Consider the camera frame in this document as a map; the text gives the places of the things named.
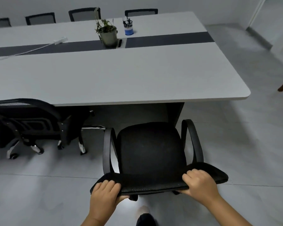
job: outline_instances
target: foot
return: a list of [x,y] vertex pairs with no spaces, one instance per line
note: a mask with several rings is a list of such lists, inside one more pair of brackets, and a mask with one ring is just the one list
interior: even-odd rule
[[138,219],[144,213],[150,213],[150,209],[145,205],[143,205],[136,211],[136,219]]

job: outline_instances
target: hand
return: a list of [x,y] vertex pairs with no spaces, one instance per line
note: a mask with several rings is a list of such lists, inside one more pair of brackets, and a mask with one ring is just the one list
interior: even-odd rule
[[109,182],[105,180],[96,184],[90,197],[88,217],[98,221],[100,225],[105,225],[118,203],[129,198],[129,196],[117,197],[120,190],[121,185],[119,183],[115,184],[112,180]]
[[191,196],[205,207],[221,198],[214,179],[205,171],[193,169],[183,174],[182,179],[189,189],[178,192]]

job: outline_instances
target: plant pot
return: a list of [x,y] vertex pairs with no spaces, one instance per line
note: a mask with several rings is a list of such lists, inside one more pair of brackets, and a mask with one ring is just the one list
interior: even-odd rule
[[113,32],[99,33],[102,43],[107,48],[116,48],[118,40],[117,40],[117,30],[115,29]]

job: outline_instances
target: white table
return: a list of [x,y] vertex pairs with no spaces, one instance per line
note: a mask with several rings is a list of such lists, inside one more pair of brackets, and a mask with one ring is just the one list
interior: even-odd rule
[[[205,32],[192,12],[132,17],[130,37]],[[124,38],[121,18],[114,19]],[[0,47],[98,40],[94,21],[0,29]],[[16,56],[0,61],[0,100],[55,106],[241,100],[250,90],[215,42]]]

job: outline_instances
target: conference table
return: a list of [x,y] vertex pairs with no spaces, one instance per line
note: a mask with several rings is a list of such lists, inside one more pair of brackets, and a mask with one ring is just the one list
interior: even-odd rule
[[0,100],[34,98],[55,106],[166,103],[176,122],[184,102],[243,100],[250,90],[193,12],[122,18],[122,44],[106,49],[96,22],[0,28],[0,59],[65,36],[68,41],[0,60]]

